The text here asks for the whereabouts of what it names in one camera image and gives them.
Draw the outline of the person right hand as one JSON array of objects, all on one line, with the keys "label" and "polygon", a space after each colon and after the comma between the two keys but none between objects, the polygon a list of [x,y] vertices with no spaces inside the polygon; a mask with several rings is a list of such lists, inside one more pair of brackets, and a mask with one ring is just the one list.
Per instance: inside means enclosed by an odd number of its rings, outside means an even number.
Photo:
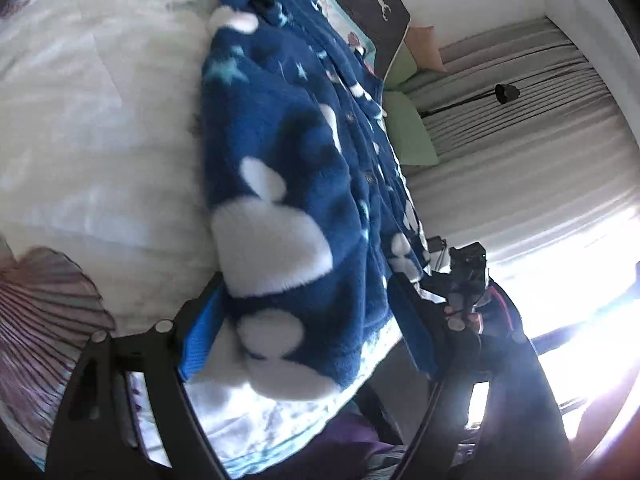
[{"label": "person right hand", "polygon": [[444,307],[444,315],[447,327],[453,332],[462,332],[462,330],[472,330],[476,334],[480,334],[484,330],[484,322],[482,315],[471,309],[456,310],[453,306]]}]

